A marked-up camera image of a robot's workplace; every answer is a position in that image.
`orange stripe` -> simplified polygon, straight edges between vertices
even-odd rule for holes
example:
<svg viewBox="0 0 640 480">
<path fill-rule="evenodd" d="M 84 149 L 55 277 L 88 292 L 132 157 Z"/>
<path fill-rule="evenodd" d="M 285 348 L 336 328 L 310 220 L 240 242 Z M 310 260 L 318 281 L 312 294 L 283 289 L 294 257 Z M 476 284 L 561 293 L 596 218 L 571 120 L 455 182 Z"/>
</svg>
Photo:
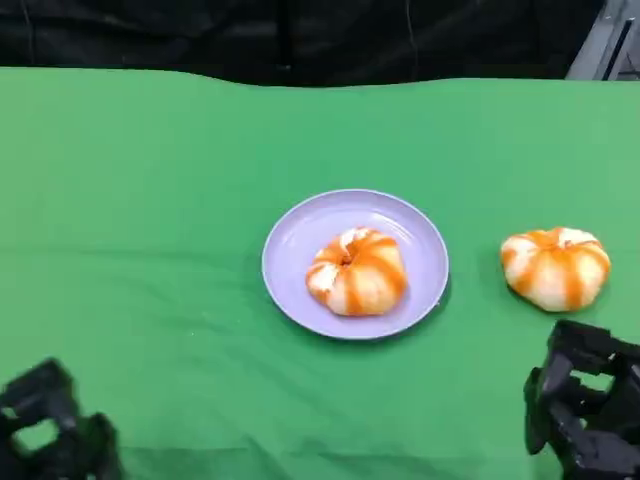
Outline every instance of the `orange stripe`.
<svg viewBox="0 0 640 480">
<path fill-rule="evenodd" d="M 361 315 L 362 304 L 358 297 L 358 292 L 355 288 L 355 278 L 353 275 L 353 269 L 345 268 L 340 273 L 344 275 L 344 287 L 345 287 L 345 302 L 347 315 Z"/>
<path fill-rule="evenodd" d="M 374 240 L 371 243 L 368 243 L 367 245 L 364 245 L 364 248 L 367 249 L 367 251 L 371 251 L 374 248 L 380 248 L 380 247 L 397 247 L 398 244 L 396 243 L 396 241 L 391 238 L 391 237 L 383 237 L 383 238 L 379 238 L 378 240 Z"/>
<path fill-rule="evenodd" d="M 535 281 L 535 278 L 538 275 L 538 271 L 540 270 L 540 264 L 542 262 L 543 255 L 545 255 L 544 252 L 539 252 L 533 255 L 529 260 L 529 263 L 527 263 L 524 271 L 513 285 L 513 289 L 520 295 L 526 295 L 531 291 L 533 282 Z"/>
<path fill-rule="evenodd" d="M 509 248 L 501 253 L 502 265 L 509 266 L 514 257 L 518 254 L 514 249 Z"/>
<path fill-rule="evenodd" d="M 564 288 L 567 297 L 567 308 L 577 310 L 582 306 L 582 279 L 578 274 L 578 266 L 570 250 L 553 251 L 554 260 L 564 271 Z"/>
<path fill-rule="evenodd" d="M 402 272 L 399 272 L 384 258 L 372 254 L 360 255 L 358 256 L 357 265 L 373 267 L 380 272 L 396 297 L 399 297 L 404 292 L 404 289 L 407 288 L 407 280 Z"/>
<path fill-rule="evenodd" d="M 526 237 L 540 248 L 551 246 L 554 243 L 554 236 L 553 232 L 550 234 L 544 230 L 534 230 L 526 234 Z"/>
<path fill-rule="evenodd" d="M 347 251 L 351 257 L 355 257 L 358 255 L 358 252 L 362 251 L 365 247 L 368 247 L 367 243 L 371 239 L 371 237 L 378 233 L 377 230 L 369 230 L 366 235 L 358 240 L 353 240 L 351 243 L 347 244 Z"/>
<path fill-rule="evenodd" d="M 611 270 L 611 262 L 602 253 L 597 250 L 593 250 L 584 245 L 578 245 L 577 251 L 585 255 L 590 256 L 604 271 L 604 277 L 606 278 Z"/>
</svg>

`metal frame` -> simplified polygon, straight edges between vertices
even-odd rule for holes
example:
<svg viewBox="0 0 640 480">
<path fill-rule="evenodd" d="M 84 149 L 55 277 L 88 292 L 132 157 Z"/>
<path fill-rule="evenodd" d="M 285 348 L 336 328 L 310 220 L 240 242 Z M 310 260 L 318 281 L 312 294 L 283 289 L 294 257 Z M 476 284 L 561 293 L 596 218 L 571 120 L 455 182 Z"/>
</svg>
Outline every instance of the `metal frame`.
<svg viewBox="0 0 640 480">
<path fill-rule="evenodd" d="M 639 26 L 640 0 L 606 0 L 566 78 L 616 80 Z"/>
</svg>

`bun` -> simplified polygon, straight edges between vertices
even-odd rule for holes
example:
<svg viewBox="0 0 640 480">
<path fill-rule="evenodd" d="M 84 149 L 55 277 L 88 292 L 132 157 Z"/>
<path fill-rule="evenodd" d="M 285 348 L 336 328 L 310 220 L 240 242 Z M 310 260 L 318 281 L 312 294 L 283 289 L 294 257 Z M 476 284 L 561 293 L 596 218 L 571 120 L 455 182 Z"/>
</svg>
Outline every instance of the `bun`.
<svg viewBox="0 0 640 480">
<path fill-rule="evenodd" d="M 381 315 L 407 288 L 396 241 L 371 228 L 352 228 L 316 255 L 307 272 L 311 294 L 338 315 Z"/>
</svg>

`plate rim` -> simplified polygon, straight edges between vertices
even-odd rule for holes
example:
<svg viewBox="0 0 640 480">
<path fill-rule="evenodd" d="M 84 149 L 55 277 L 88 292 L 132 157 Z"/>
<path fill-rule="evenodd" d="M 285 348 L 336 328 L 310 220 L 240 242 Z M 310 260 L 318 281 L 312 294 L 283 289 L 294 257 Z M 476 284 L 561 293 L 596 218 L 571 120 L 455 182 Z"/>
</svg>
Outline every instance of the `plate rim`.
<svg viewBox="0 0 640 480">
<path fill-rule="evenodd" d="M 436 238 L 438 239 L 438 242 L 440 244 L 440 246 L 442 247 L 442 251 L 444 253 L 444 275 L 443 275 L 443 281 L 441 283 L 441 285 L 438 288 L 438 293 L 435 296 L 433 302 L 431 304 L 429 304 L 425 309 L 424 312 L 422 312 L 418 318 L 416 320 L 414 320 L 413 322 L 411 322 L 409 325 L 407 325 L 406 327 L 390 332 L 390 333 L 385 333 L 384 335 L 375 335 L 375 336 L 354 336 L 354 337 L 345 337 L 345 336 L 336 336 L 336 335 L 331 335 L 329 333 L 326 332 L 319 332 L 317 330 L 314 330 L 313 328 L 309 327 L 308 325 L 305 325 L 304 323 L 299 322 L 298 320 L 296 320 L 288 311 L 285 307 L 282 306 L 282 304 L 276 299 L 276 296 L 274 295 L 271 286 L 269 284 L 269 282 L 267 281 L 267 274 L 266 274 L 266 269 L 265 269 L 265 264 L 266 264 L 266 254 L 267 254 L 267 250 L 270 246 L 270 244 L 273 241 L 273 237 L 275 235 L 276 230 L 278 230 L 278 227 L 280 226 L 280 224 L 282 224 L 286 218 L 289 217 L 289 215 L 293 214 L 296 210 L 304 207 L 305 205 L 307 205 L 308 203 L 314 202 L 322 197 L 327 197 L 330 195 L 336 195 L 336 194 L 340 194 L 340 193 L 372 193 L 374 195 L 380 195 L 383 197 L 387 197 L 391 200 L 394 200 L 396 202 L 399 202 L 401 204 L 403 204 L 405 207 L 408 207 L 409 209 L 413 210 L 414 212 L 416 212 L 420 217 L 422 217 L 422 219 L 424 221 L 427 222 L 427 224 L 432 228 L 432 230 L 435 232 L 436 234 Z M 269 231 L 269 234 L 267 235 L 267 238 L 264 242 L 264 246 L 262 247 L 262 259 L 261 259 L 261 270 L 262 270 L 262 281 L 267 289 L 267 292 L 269 293 L 269 297 L 271 297 L 271 301 L 275 304 L 276 307 L 278 307 L 278 309 L 284 313 L 287 318 L 289 318 L 290 320 L 292 320 L 293 322 L 295 322 L 296 324 L 300 325 L 301 327 L 305 328 L 308 331 L 311 331 L 317 335 L 322 335 L 324 337 L 328 337 L 328 338 L 334 338 L 334 339 L 340 339 L 340 340 L 354 340 L 354 341 L 367 341 L 367 340 L 376 340 L 376 339 L 383 339 L 383 338 L 387 338 L 387 337 L 392 337 L 395 335 L 398 335 L 399 333 L 402 333 L 404 331 L 408 331 L 410 330 L 412 327 L 414 327 L 415 325 L 417 325 L 418 323 L 420 323 L 427 315 L 429 315 L 429 313 L 431 313 L 439 304 L 440 300 L 442 299 L 445 290 L 447 288 L 447 285 L 449 283 L 449 272 L 450 272 L 450 261 L 449 261 L 449 251 L 447 249 L 447 244 L 445 243 L 444 239 L 442 238 L 442 234 L 440 233 L 440 230 L 438 230 L 438 227 L 436 227 L 436 225 L 429 219 L 429 217 L 427 217 L 419 208 L 415 207 L 414 205 L 412 205 L 411 203 L 409 203 L 406 200 L 403 200 L 400 197 L 397 197 L 395 195 L 392 195 L 390 193 L 385 193 L 385 192 L 381 192 L 379 190 L 372 190 L 372 189 L 368 189 L 368 188 L 342 188 L 342 189 L 337 189 L 337 190 L 329 190 L 326 192 L 322 192 L 322 193 L 318 193 L 315 195 L 312 195 L 310 197 L 307 197 L 306 199 L 298 202 L 297 204 L 295 204 L 293 207 L 289 208 L 284 214 L 282 214 L 280 216 L 280 218 L 276 221 L 276 223 L 273 224 L 273 227 L 271 227 L 271 230 Z"/>
</svg>

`table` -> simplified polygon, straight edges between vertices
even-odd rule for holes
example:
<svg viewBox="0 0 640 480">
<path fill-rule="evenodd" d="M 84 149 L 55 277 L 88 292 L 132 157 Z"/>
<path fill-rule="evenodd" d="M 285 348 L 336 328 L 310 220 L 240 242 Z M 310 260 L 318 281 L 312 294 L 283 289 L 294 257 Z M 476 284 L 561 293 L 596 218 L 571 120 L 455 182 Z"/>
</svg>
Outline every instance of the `table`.
<svg viewBox="0 0 640 480">
<path fill-rule="evenodd" d="M 557 316 L 505 287 L 514 232 L 599 236 L 609 288 L 571 318 L 640 341 L 635 84 L 0 79 L 0 378 L 58 357 L 132 479 L 556 478 L 526 455 L 522 387 Z M 443 307 L 384 342 L 315 336 L 262 284 L 279 216 L 349 187 L 412 202 L 449 248 Z"/>
</svg>

